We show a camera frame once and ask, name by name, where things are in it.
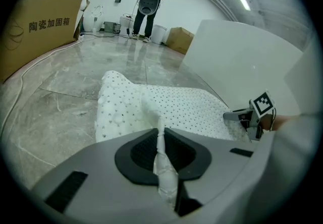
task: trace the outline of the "small cardboard box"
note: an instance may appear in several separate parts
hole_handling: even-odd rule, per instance
[[[172,28],[167,39],[167,46],[177,52],[187,53],[194,34],[185,28]]]
[[[82,1],[19,0],[1,37],[0,81],[38,56],[77,40],[80,14],[89,3],[81,7]]]

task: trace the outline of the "white cloth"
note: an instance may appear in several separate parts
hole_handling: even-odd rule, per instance
[[[225,112],[230,112],[228,107],[205,90],[136,85],[122,74],[108,71],[98,97],[95,138],[100,142],[158,128],[154,173],[159,194],[174,208],[177,173],[165,154],[164,128],[249,142],[240,123],[223,119]]]

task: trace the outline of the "white ceramic toilet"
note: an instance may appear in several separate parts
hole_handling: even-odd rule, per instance
[[[103,6],[98,5],[93,9],[90,16],[84,17],[83,19],[84,31],[86,32],[92,31],[93,28],[95,28],[97,31],[100,30],[104,22],[102,9],[103,9]]]
[[[135,15],[132,16],[132,18],[128,18],[127,17],[128,14],[124,14],[123,16],[120,17],[120,35],[121,36],[128,36],[127,34],[127,28],[129,27],[130,29],[130,35],[132,33],[133,30],[133,23],[135,22]]]

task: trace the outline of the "white cable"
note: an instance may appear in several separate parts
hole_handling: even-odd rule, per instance
[[[70,48],[70,47],[75,46],[75,45],[80,44],[80,43],[82,43],[82,42],[81,42],[81,41],[79,41],[78,43],[72,44],[72,45],[70,45],[70,46],[68,46],[68,47],[64,47],[64,48],[61,48],[61,49],[58,49],[58,50],[55,50],[55,51],[51,52],[49,55],[47,55],[46,57],[44,57],[44,58],[40,59],[39,61],[35,62],[33,65],[31,65],[28,69],[26,69],[26,70],[23,72],[23,74],[20,76],[20,81],[21,81],[21,83],[20,83],[20,89],[19,89],[19,92],[18,92],[18,94],[17,94],[17,96],[16,96],[16,98],[15,98],[15,100],[14,100],[14,103],[13,103],[13,104],[12,104],[12,106],[10,107],[10,109],[9,109],[9,111],[8,111],[8,113],[7,113],[6,117],[5,117],[5,119],[4,119],[4,122],[3,122],[2,126],[1,126],[1,136],[0,136],[1,138],[2,138],[2,135],[3,135],[4,129],[5,129],[6,122],[7,122],[8,118],[9,118],[9,115],[11,114],[11,112],[12,112],[12,110],[14,109],[15,105],[17,104],[17,101],[18,101],[18,99],[19,99],[19,96],[20,96],[20,94],[21,94],[21,92],[22,92],[23,85],[24,85],[24,80],[23,80],[24,75],[25,75],[25,74],[26,74],[26,73],[27,73],[31,68],[33,68],[36,64],[38,64],[39,62],[41,62],[41,61],[45,60],[46,58],[50,57],[53,53],[56,53],[56,52],[59,52],[59,51],[63,51],[63,50],[65,50],[65,49],[67,49],[67,48]]]

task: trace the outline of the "trash bin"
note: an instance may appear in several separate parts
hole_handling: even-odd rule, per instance
[[[152,28],[152,33],[150,37],[151,42],[160,44],[161,41],[163,40],[166,30],[167,28],[165,27],[162,27],[160,25],[154,25]]]
[[[115,24],[114,22],[105,21],[104,22],[104,31],[112,33],[114,24]]]

